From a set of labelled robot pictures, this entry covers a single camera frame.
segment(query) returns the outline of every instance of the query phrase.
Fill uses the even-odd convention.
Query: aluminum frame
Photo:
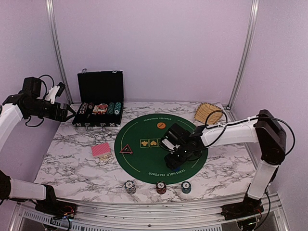
[[[235,103],[237,94],[239,92],[239,89],[240,89],[240,86],[241,86],[241,83],[242,83],[242,80],[243,80],[244,71],[245,71],[245,67],[246,67],[246,63],[247,63],[247,58],[248,58],[249,52],[251,50],[252,42],[253,42],[253,38],[254,38],[254,34],[255,34],[258,10],[259,10],[259,0],[253,0],[252,5],[251,5],[251,12],[250,12],[250,18],[249,18],[248,31],[247,31],[244,51],[243,51],[242,59],[241,59],[241,62],[240,62],[240,67],[239,67],[239,70],[237,72],[236,80],[235,80],[235,83],[234,83],[234,86],[233,86],[233,90],[232,90],[232,93],[231,93],[231,97],[229,99],[229,103],[228,103],[228,106],[227,106],[227,109],[229,109],[229,110],[232,109],[232,107]]]
[[[61,52],[60,52],[60,45],[59,45],[59,40],[58,40],[56,21],[55,21],[55,16],[54,16],[54,11],[53,11],[53,0],[46,0],[46,6],[47,6],[48,20],[49,20],[49,23],[50,23],[50,30],[51,30],[51,37],[52,37],[52,41],[53,41],[53,47],[54,47],[54,51],[55,51],[55,54],[56,54],[57,63],[58,63],[59,71],[60,71],[60,77],[61,77],[61,80],[63,81],[63,83],[66,86],[66,88],[65,88],[66,100],[69,104],[72,104],[73,98],[72,98],[72,94],[70,92],[69,85],[68,85],[68,82],[67,82],[66,73],[65,73],[65,69],[64,69],[64,65],[63,65],[63,61],[62,61],[62,57],[61,57]]]
[[[77,204],[77,212],[72,223],[72,231],[82,230],[81,226],[96,227],[103,230],[126,231],[126,230],[181,230],[195,231],[217,227],[224,223],[239,220],[225,221],[221,213],[221,206],[243,200],[244,193],[210,198],[189,202],[161,203],[161,204],[115,204],[94,203],[67,200]],[[289,231],[285,226],[284,212],[280,199],[276,193],[270,195],[271,211],[277,214],[276,221],[280,231]],[[269,202],[266,195],[262,203],[267,214]],[[34,204],[26,202],[18,203],[15,208],[10,231],[18,231],[23,218],[29,218],[49,224],[51,215],[43,214],[34,209]]]

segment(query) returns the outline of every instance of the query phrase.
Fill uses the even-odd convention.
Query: woven straw fan
[[[222,109],[211,103],[202,103],[199,105],[196,113],[194,114],[194,119],[202,123],[205,123],[207,116],[211,112],[216,111],[216,110],[222,110]],[[223,114],[219,112],[212,114],[211,117],[207,120],[207,124],[212,125],[212,124],[217,123],[221,119],[222,115]]]

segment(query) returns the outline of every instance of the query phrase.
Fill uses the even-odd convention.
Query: robotic arm
[[[61,96],[65,89],[63,83],[59,83],[46,93],[42,99],[40,90],[42,80],[35,77],[25,78],[22,90],[9,96],[0,105],[0,151],[3,148],[13,128],[22,120],[31,116],[38,118],[49,118],[64,122],[76,115],[75,111],[67,104],[63,109],[55,98]],[[59,211],[65,211],[68,203],[57,201],[54,189],[49,185],[34,184],[22,180],[11,179],[0,170],[0,199],[37,200],[36,209],[53,215],[59,215]]]
[[[261,197],[268,184],[274,180],[279,165],[285,159],[286,132],[268,110],[245,120],[198,126],[192,133],[178,124],[173,124],[161,139],[160,145],[170,150],[165,156],[168,168],[177,169],[192,156],[199,157],[201,151],[219,145],[259,142],[262,151],[256,174],[240,203],[222,206],[226,220],[238,219],[263,212]]]

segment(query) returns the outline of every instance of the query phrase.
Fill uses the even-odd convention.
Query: black cable
[[[72,227],[72,224],[71,224],[71,221],[69,220],[69,218],[67,216],[65,216],[65,218],[67,219],[68,221],[68,229],[66,231],[70,231],[71,227]]]
[[[268,216],[270,215],[270,214],[269,214],[269,213],[270,213],[270,197],[269,197],[269,193],[268,193],[267,191],[265,191],[265,194],[266,194],[266,196],[267,196],[267,198],[268,198],[268,200],[269,200],[269,211],[268,211],[268,213],[266,214],[264,220],[255,228],[255,230],[257,230],[258,228],[260,228],[260,226],[263,225],[263,223],[266,221],[266,219],[267,219]]]
[[[238,124],[241,124],[241,123],[245,123],[245,122],[248,122],[248,121],[251,121],[251,120],[256,120],[256,119],[270,119],[270,120],[276,120],[276,121],[279,121],[283,124],[285,124],[288,129],[290,130],[291,134],[292,134],[292,137],[293,137],[293,144],[292,144],[292,147],[290,148],[289,151],[286,152],[285,156],[287,156],[295,147],[295,142],[296,142],[296,139],[295,139],[295,134],[292,130],[292,128],[290,127],[290,125],[288,125],[285,121],[281,120],[281,119],[278,119],[278,118],[274,118],[274,117],[263,117],[263,116],[259,116],[259,117],[255,117],[255,118],[251,118],[251,119],[246,119],[246,120],[242,120],[242,121],[239,121],[239,122],[236,122],[236,123],[232,123],[232,124],[226,124],[225,125],[225,128],[223,129],[223,131],[218,135],[218,137],[209,145],[203,147],[202,149],[199,149],[199,150],[195,150],[195,151],[202,151],[208,147],[210,147],[211,145],[213,145],[214,143],[216,143],[216,141],[223,135],[223,133],[225,132],[227,126],[234,126],[234,125],[238,125]]]
[[[37,128],[38,126],[40,126],[43,122],[44,122],[44,118],[42,118],[42,120],[41,120],[41,122],[39,123],[39,124],[37,124],[37,125],[34,125],[34,126],[32,126],[32,125],[28,125],[28,123],[31,121],[31,116],[29,117],[29,119],[28,119],[28,121],[25,123],[25,125],[27,126],[27,127],[30,127],[30,128]]]
[[[260,118],[260,119],[271,119],[271,120],[276,120],[276,121],[279,121],[279,122],[285,124],[285,125],[289,128],[289,130],[290,130],[290,132],[291,132],[291,134],[292,134],[292,136],[293,136],[293,144],[292,144],[292,147],[290,148],[290,150],[285,154],[285,155],[287,156],[287,155],[294,149],[294,147],[295,147],[295,141],[296,141],[296,139],[295,139],[295,134],[294,134],[292,128],[290,127],[290,125],[288,125],[288,124],[287,124],[286,122],[284,122],[283,120],[277,119],[277,118],[271,118],[271,117],[259,117],[259,118]]]
[[[211,112],[211,113],[206,117],[206,120],[205,120],[205,128],[206,128],[206,129],[212,129],[212,128],[213,128],[213,127],[210,127],[210,128],[208,127],[207,121],[208,121],[208,119],[211,117],[211,115],[213,115],[213,114],[215,114],[215,113],[217,113],[217,112],[223,113],[224,116],[225,116],[225,118],[226,118],[226,123],[228,123],[227,114],[226,114],[224,111],[222,111],[222,110],[215,110],[215,111]]]
[[[53,80],[53,77],[51,77],[50,75],[42,75],[42,76],[40,76],[38,78],[42,78],[44,76],[47,76],[47,77],[49,77],[52,80],[52,87],[54,87],[54,80]]]

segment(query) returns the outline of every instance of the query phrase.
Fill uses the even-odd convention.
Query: poker chip case
[[[77,127],[120,126],[123,113],[123,71],[78,74],[82,104],[73,125]]]

